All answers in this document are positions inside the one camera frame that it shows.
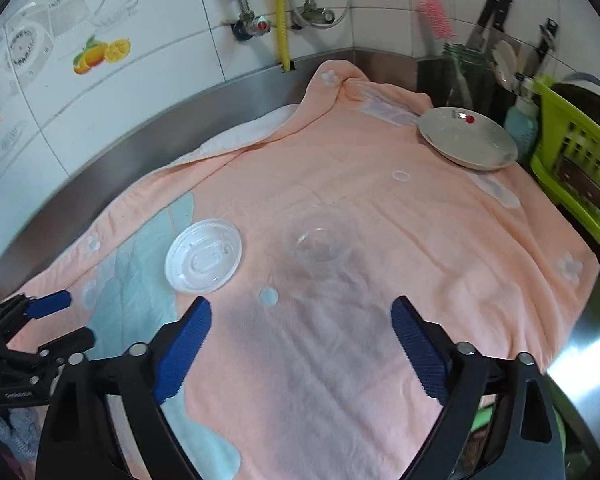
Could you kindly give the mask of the left gloved hand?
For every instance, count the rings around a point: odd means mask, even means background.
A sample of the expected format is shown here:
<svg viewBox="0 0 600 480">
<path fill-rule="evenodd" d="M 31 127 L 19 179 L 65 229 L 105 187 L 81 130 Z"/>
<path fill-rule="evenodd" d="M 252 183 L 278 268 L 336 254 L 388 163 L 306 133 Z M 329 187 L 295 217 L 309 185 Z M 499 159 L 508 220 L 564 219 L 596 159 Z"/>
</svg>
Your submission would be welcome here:
<svg viewBox="0 0 600 480">
<path fill-rule="evenodd" d="M 20 463 L 36 460 L 41 434 L 34 408 L 9 408 L 6 417 L 0 416 L 0 441 Z"/>
</svg>

